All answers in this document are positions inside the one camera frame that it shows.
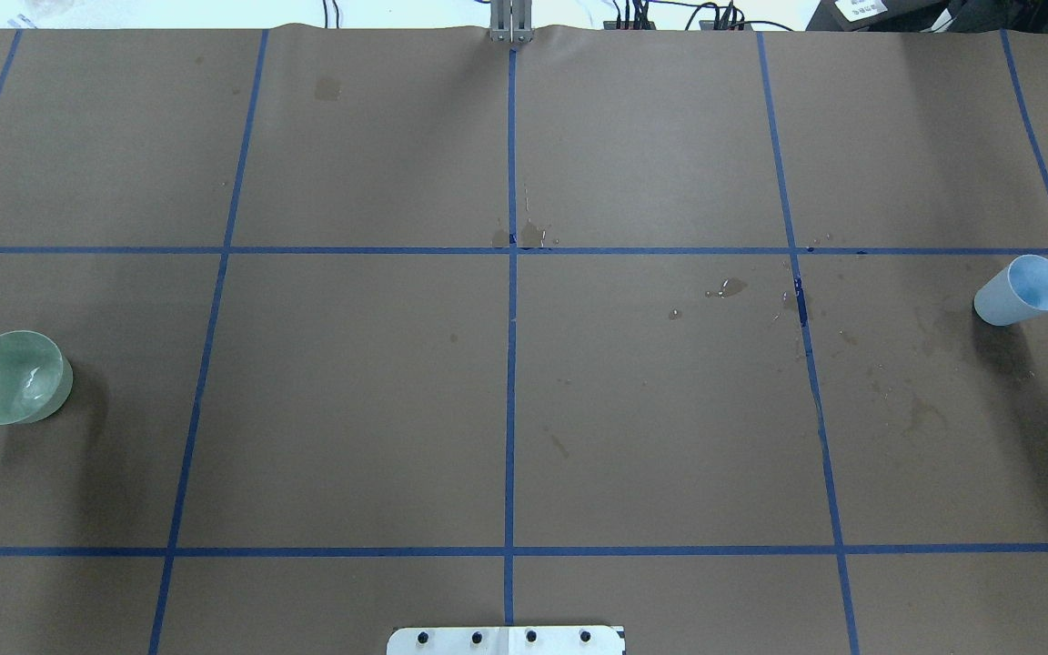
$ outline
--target black cable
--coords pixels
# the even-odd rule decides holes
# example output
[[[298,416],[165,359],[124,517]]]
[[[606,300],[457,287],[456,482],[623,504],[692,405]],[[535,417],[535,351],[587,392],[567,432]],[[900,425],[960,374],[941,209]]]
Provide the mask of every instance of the black cable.
[[[790,29],[789,26],[787,26],[785,24],[778,24],[774,21],[740,21],[740,22],[736,22],[736,24],[728,24],[727,25],[727,29],[737,29],[737,28],[740,28],[740,26],[742,26],[744,24],[772,24],[773,26],[782,26],[782,28],[785,29],[785,30],[787,30],[787,31],[794,31],[793,29]]]
[[[693,7],[694,7],[694,14],[691,14],[690,20],[686,21],[686,31],[690,30],[690,26],[694,24],[694,18],[698,16],[698,13],[702,12],[702,9],[706,7],[711,7],[712,9],[714,9],[714,21],[716,24],[717,22],[719,22],[719,12],[722,10],[722,8],[719,7],[719,5],[715,3],[702,3],[702,4],[695,4]]]

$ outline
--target wire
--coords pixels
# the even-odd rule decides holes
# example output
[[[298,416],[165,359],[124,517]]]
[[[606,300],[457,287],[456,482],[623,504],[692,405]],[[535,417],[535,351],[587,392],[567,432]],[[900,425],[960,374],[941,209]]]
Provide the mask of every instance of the wire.
[[[702,4],[695,4],[693,7],[694,7],[694,14],[691,14],[690,20],[686,21],[687,30],[690,30],[690,26],[694,24],[694,18],[698,16],[698,13],[702,12],[702,9],[706,7],[711,7],[712,9],[714,9],[714,21],[716,24],[717,22],[719,22],[719,12],[722,10],[722,8],[719,7],[719,5],[715,3],[702,3]]]
[[[740,28],[740,26],[742,26],[744,24],[772,24],[773,26],[782,26],[782,28],[785,29],[785,30],[787,30],[787,31],[794,31],[793,29],[790,29],[789,26],[787,26],[785,24],[778,24],[774,21],[739,21],[739,22],[736,22],[736,24],[728,24],[727,25],[727,29],[737,29],[737,28]]]
[[[337,8],[337,0],[331,0],[331,4],[334,6],[334,28],[342,29],[342,9]],[[321,0],[321,26],[329,28],[329,7],[326,5],[326,0]]]

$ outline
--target plastic cup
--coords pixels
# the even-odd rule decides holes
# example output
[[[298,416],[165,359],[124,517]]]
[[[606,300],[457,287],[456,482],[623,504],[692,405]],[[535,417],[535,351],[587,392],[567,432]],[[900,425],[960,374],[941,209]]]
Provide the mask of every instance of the plastic cup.
[[[0,425],[34,423],[71,394],[71,364],[39,332],[0,334]]]
[[[1011,325],[1048,313],[1048,259],[1022,256],[995,275],[973,299],[988,324]]]

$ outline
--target table surface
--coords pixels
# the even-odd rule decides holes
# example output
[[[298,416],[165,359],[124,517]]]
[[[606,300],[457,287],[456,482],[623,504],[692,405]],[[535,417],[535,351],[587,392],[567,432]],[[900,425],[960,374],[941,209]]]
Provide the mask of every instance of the table surface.
[[[0,652],[1048,652],[1027,252],[1045,37],[0,31]]]

